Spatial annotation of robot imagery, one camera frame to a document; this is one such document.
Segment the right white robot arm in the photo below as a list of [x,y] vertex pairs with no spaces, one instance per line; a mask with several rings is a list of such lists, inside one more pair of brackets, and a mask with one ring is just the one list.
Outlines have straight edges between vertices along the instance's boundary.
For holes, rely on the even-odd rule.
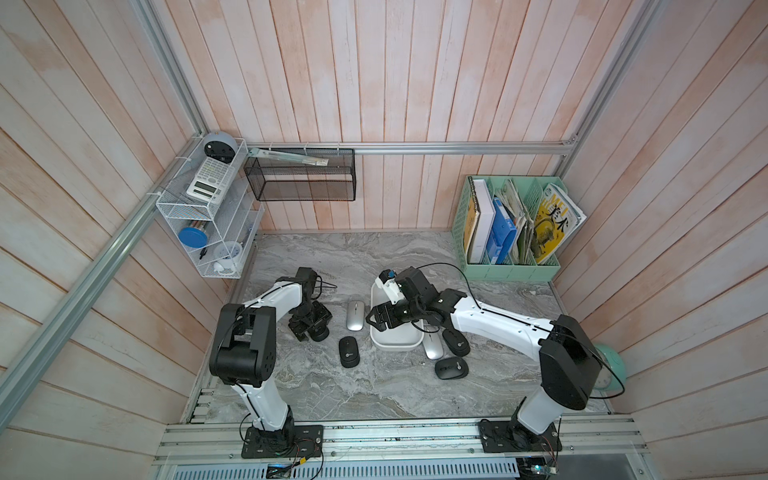
[[605,368],[574,318],[534,318],[489,306],[471,292],[439,291],[415,267],[380,273],[371,286],[366,322],[379,332],[425,323],[458,340],[466,333],[483,336],[537,360],[541,383],[512,416],[512,435],[542,436],[564,413],[584,410]]

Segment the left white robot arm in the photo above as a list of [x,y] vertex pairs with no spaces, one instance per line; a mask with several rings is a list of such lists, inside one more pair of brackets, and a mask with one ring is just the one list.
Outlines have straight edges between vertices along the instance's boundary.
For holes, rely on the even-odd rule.
[[252,426],[282,432],[291,409],[271,379],[277,362],[277,323],[288,319],[298,341],[325,340],[332,314],[320,302],[324,282],[313,269],[300,267],[258,297],[222,307],[209,356],[209,371],[245,403]]

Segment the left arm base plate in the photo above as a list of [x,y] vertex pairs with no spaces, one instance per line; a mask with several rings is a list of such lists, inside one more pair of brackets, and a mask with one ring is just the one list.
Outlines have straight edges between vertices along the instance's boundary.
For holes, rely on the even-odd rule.
[[241,457],[243,459],[312,458],[322,455],[324,427],[300,425],[281,431],[262,431],[249,427],[245,433]]

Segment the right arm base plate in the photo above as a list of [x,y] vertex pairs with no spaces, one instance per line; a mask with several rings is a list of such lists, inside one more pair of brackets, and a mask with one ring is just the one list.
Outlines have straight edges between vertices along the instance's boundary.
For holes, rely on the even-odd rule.
[[557,423],[551,423],[541,434],[529,431],[517,420],[482,419],[477,427],[485,453],[558,453],[562,450]]

